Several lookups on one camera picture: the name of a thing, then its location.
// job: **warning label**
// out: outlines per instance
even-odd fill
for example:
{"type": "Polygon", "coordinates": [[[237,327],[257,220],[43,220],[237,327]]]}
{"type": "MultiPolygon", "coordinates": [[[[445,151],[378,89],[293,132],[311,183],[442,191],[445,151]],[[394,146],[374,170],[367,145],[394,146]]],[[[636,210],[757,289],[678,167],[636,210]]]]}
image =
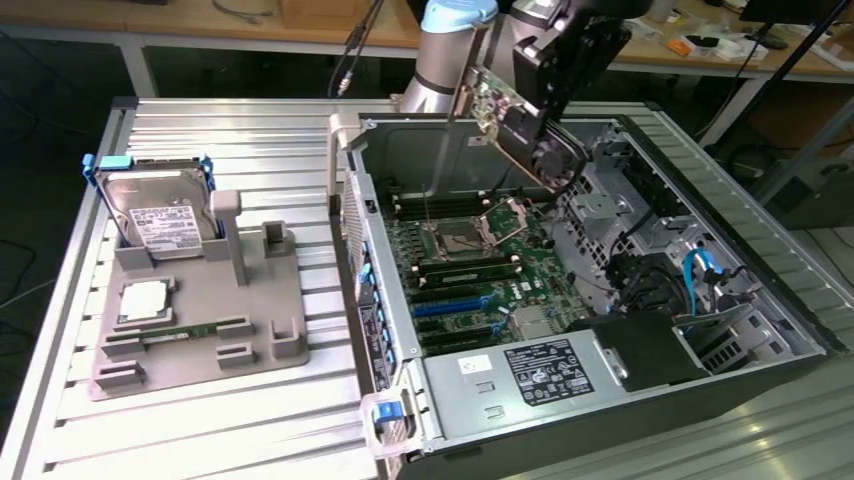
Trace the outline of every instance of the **warning label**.
{"type": "Polygon", "coordinates": [[[525,402],[533,407],[594,391],[569,340],[505,350],[525,402]]]}
{"type": "Polygon", "coordinates": [[[131,218],[151,252],[202,247],[193,206],[135,208],[131,209],[131,218]]]}

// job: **wooden table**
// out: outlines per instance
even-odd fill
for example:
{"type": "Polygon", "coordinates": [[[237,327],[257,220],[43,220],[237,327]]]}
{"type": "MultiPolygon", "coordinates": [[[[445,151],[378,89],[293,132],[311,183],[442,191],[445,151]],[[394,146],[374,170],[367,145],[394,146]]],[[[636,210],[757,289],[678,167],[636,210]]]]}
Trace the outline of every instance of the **wooden table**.
{"type": "MultiPolygon", "coordinates": [[[[227,4],[230,1],[235,8],[246,11],[269,9],[275,15],[266,17],[261,25],[253,25],[221,13],[213,7],[211,0],[171,0],[167,6],[142,5],[126,0],[3,0],[0,28],[10,35],[23,38],[111,43],[119,46],[141,97],[158,96],[145,55],[145,48],[149,46],[341,54],[349,31],[286,28],[279,0],[226,0],[227,4]]],[[[734,31],[742,27],[736,14],[710,7],[701,0],[680,0],[678,8],[712,23],[726,22],[734,31]]],[[[674,24],[642,20],[661,30],[665,37],[680,32],[680,27],[674,24]]],[[[419,35],[419,26],[406,0],[386,0],[363,54],[414,58],[419,35]]],[[[742,75],[749,80],[701,144],[717,141],[801,42],[796,35],[782,36],[789,41],[790,48],[772,51],[762,62],[749,65],[742,75]]],[[[684,58],[662,42],[634,38],[609,68],[632,72],[733,77],[740,66],[741,62],[726,62],[717,57],[684,58]]],[[[808,53],[788,80],[854,83],[854,75],[808,53]]]]}

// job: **circuit board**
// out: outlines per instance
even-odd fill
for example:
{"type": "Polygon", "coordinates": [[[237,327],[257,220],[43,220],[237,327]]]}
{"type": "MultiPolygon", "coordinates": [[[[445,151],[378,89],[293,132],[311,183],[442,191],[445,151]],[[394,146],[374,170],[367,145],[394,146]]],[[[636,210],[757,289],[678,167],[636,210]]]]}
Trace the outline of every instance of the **circuit board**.
{"type": "Polygon", "coordinates": [[[552,249],[549,232],[532,209],[516,199],[509,201],[511,198],[499,197],[495,208],[481,216],[427,221],[387,215],[398,271],[427,355],[562,333],[577,318],[589,314],[552,249]],[[489,224],[486,234],[483,222],[489,224]],[[430,275],[446,272],[433,269],[455,265],[463,267],[442,278],[451,281],[450,286],[437,282],[435,287],[430,275]],[[491,276],[479,278],[465,273],[471,271],[491,276]],[[421,314],[471,299],[483,303],[482,308],[421,314]]]}

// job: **connector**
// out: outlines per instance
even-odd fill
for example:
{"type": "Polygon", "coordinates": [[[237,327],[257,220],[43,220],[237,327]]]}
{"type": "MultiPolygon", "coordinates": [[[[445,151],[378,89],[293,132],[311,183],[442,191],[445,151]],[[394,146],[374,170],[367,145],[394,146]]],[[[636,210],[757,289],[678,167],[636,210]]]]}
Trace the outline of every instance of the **connector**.
{"type": "Polygon", "coordinates": [[[431,317],[434,315],[447,315],[451,313],[471,312],[474,310],[485,310],[490,304],[493,295],[483,295],[481,298],[466,300],[463,302],[445,303],[442,305],[430,305],[426,307],[415,307],[413,316],[431,317]]]}
{"type": "Polygon", "coordinates": [[[342,78],[342,83],[338,84],[338,96],[342,97],[345,92],[350,88],[350,83],[353,81],[353,70],[347,70],[345,74],[345,78],[342,78]]]}

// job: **blue cable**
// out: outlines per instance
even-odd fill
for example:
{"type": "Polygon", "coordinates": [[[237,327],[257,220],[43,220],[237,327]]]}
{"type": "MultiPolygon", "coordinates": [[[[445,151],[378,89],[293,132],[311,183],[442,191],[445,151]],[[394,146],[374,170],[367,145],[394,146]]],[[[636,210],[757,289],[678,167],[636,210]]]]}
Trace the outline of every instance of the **blue cable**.
{"type": "Polygon", "coordinates": [[[696,256],[700,256],[700,259],[708,269],[714,268],[716,271],[721,269],[721,267],[714,263],[714,257],[712,254],[700,247],[692,250],[685,256],[685,261],[682,262],[682,277],[685,279],[685,287],[689,290],[689,297],[692,298],[692,316],[694,317],[697,316],[697,297],[694,294],[694,275],[692,274],[692,270],[694,269],[696,256]]]}

